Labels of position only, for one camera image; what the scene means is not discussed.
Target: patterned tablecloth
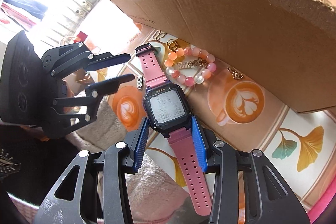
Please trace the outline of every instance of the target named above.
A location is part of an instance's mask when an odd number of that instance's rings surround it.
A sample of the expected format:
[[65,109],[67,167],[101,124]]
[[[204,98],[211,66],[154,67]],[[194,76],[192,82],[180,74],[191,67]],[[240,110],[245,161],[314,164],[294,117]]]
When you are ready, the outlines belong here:
[[[114,69],[113,75],[133,73],[143,75],[134,49],[150,42],[158,51],[157,59],[163,64],[168,56],[166,42],[176,39],[179,47],[193,47],[189,43],[159,30],[135,24],[141,33],[136,35],[123,52],[131,60]],[[192,57],[178,57],[176,62],[189,61]],[[336,171],[336,117],[329,111],[296,114],[272,93],[246,75],[234,80],[228,72],[229,64],[216,59],[217,70],[212,77],[193,87],[181,85],[188,101],[204,127],[216,133],[217,138],[235,149],[250,152],[261,149],[293,189],[304,208],[309,211],[335,176]],[[186,76],[200,74],[202,68],[185,69]],[[169,80],[177,83],[170,76]],[[122,84],[111,95],[109,105],[127,130],[134,130],[145,115],[142,97],[145,86],[137,90],[136,80]],[[187,187],[174,152],[161,134],[152,132],[146,153],[180,186]],[[206,175],[213,193],[214,174]],[[240,176],[240,223],[244,222],[243,178]]]

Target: gold ring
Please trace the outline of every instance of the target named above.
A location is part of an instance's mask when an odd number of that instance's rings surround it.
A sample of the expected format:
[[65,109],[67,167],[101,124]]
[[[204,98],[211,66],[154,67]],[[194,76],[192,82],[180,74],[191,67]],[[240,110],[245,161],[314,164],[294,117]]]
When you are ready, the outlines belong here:
[[173,52],[176,51],[178,47],[179,46],[178,46],[178,44],[176,43],[175,40],[168,44],[168,50],[173,51]]
[[176,40],[175,40],[175,39],[172,39],[172,38],[171,38],[171,39],[168,39],[167,42],[166,42],[166,45],[168,46],[169,44],[171,44],[171,43],[173,43],[173,42],[176,42]]

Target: cardboard flap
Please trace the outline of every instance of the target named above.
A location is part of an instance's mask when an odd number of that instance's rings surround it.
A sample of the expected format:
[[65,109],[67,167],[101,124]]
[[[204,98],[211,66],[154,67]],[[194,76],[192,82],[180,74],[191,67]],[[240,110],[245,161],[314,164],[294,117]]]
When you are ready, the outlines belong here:
[[112,0],[247,74],[298,112],[336,105],[336,14],[320,0]]

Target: kids smartwatch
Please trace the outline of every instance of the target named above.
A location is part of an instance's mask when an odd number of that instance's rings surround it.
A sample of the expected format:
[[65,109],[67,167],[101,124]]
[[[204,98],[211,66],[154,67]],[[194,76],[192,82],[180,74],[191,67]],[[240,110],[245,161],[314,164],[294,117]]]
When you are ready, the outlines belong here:
[[135,49],[146,81],[144,109],[153,130],[167,138],[181,166],[197,214],[211,212],[211,199],[192,138],[192,112],[182,88],[170,82],[147,43]]

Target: watch face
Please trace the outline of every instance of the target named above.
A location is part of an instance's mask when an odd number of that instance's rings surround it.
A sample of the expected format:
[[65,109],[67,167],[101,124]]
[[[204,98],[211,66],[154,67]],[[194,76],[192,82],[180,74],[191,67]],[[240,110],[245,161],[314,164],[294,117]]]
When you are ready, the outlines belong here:
[[149,104],[157,124],[170,122],[186,114],[179,94],[175,89],[150,97]]
[[149,89],[143,102],[151,127],[164,137],[181,127],[190,128],[192,114],[180,86],[167,82]]

